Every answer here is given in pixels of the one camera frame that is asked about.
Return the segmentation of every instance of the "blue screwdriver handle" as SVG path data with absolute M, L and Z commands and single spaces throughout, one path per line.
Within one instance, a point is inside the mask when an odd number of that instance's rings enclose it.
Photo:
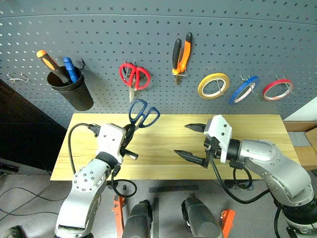
M 64 59 L 65 67 L 69 73 L 70 79 L 73 83 L 75 83 L 78 80 L 75 67 L 70 57 L 64 57 L 63 59 Z

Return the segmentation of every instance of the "pegboard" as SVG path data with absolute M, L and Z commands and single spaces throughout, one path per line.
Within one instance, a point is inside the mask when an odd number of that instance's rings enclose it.
M 47 83 L 49 70 L 37 59 L 46 50 L 63 65 L 72 58 L 94 99 L 87 113 L 127 113 L 128 88 L 118 68 L 135 60 L 151 73 L 137 98 L 163 114 L 280 114 L 295 112 L 317 92 L 317 2 L 280 0 L 230 1 L 9 1 L 0 2 L 1 78 L 27 100 L 68 127 L 77 112 Z M 171 75 L 176 38 L 193 33 L 187 76 L 180 86 Z M 223 72 L 230 87 L 223 96 L 203 100 L 199 82 Z M 9 82 L 7 73 L 27 75 L 29 82 Z M 230 106 L 240 76 L 260 78 L 255 93 Z M 292 95 L 278 102 L 262 99 L 275 76 L 293 81 Z M 285 87 L 276 87 L 274 93 Z

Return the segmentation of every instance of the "wooden tabletop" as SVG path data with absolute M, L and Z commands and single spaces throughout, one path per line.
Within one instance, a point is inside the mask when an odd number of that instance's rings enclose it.
M 137 130 L 127 149 L 139 154 L 134 161 L 125 156 L 117 179 L 215 179 L 211 165 L 204 169 L 178 156 L 176 150 L 186 150 L 205 157 L 202 133 L 184 127 L 189 123 L 207 123 L 213 115 L 161 115 L 148 128 Z M 275 143 L 281 152 L 299 163 L 292 142 L 279 115 L 223 115 L 232 126 L 232 138 L 265 139 Z M 77 123 L 98 125 L 113 123 L 124 127 L 129 124 L 127 114 L 74 114 L 60 149 L 51 180 L 72 180 L 67 137 L 69 130 Z M 97 139 L 84 126 L 76 128 L 71 138 L 72 153 L 76 170 L 87 165 L 95 157 Z M 232 168 L 228 163 L 217 162 L 223 179 L 232 179 Z M 238 179 L 246 179 L 243 172 L 237 172 Z

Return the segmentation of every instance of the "floor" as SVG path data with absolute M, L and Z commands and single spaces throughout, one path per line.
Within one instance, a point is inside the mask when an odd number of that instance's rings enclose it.
M 315 192 L 317 191 L 317 178 L 310 173 Z M 23 187 L 34 193 L 42 190 L 49 183 L 49 176 L 44 175 L 3 175 L 0 177 L 0 193 L 14 186 Z M 260 200 L 243 205 L 231 199 L 214 180 L 139 180 L 135 181 L 138 192 L 127 199 L 124 207 L 125 215 L 131 211 L 133 205 L 139 201 L 148 199 L 152 204 L 154 198 L 158 204 L 154 210 L 154 217 L 159 217 L 158 232 L 153 238 L 185 238 L 191 237 L 190 232 L 182 218 L 181 203 L 192 192 L 202 200 L 213 212 L 219 221 L 220 212 L 224 209 L 233 209 L 236 212 L 234 227 L 231 229 L 230 238 L 273 238 L 273 220 L 276 207 L 269 194 Z M 176 186 L 181 191 L 155 192 L 155 187 Z M 53 181 L 42 196 L 50 199 L 65 197 L 71 188 L 69 181 Z M 248 199 L 265 190 L 265 184 L 261 180 L 254 181 L 254 190 L 245 191 L 237 189 L 233 191 L 242 199 Z M 92 233 L 95 238 L 116 238 L 113 207 L 114 192 L 108 188 L 102 194 L 102 201 L 96 214 Z M 32 198 L 20 189 L 13 189 L 0 198 L 1 209 L 11 211 L 28 199 Z M 50 202 L 40 198 L 34 199 L 29 204 L 20 208 L 16 214 L 27 214 L 41 211 L 59 212 L 62 201 Z M 53 238 L 54 226 L 57 215 L 37 214 L 32 216 L 8 216 L 0 222 L 0 234 L 9 227 L 21 225 L 29 238 Z M 283 216 L 279 219 L 279 232 L 282 238 L 288 237 L 286 222 Z

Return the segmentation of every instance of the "pliers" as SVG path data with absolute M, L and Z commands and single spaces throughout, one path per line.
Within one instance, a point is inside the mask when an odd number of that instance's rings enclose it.
M 182 40 L 178 38 L 175 41 L 173 57 L 172 57 L 172 63 L 173 63 L 172 74 L 175 76 L 175 82 L 177 85 L 179 85 L 180 77 L 186 75 L 181 73 L 183 73 L 186 70 L 186 65 L 190 55 L 192 40 L 193 40 L 193 34 L 191 32 L 188 32 L 186 35 L 186 41 L 184 44 L 184 52 L 183 52 L 182 60 L 180 62 L 178 61 L 180 58 Z

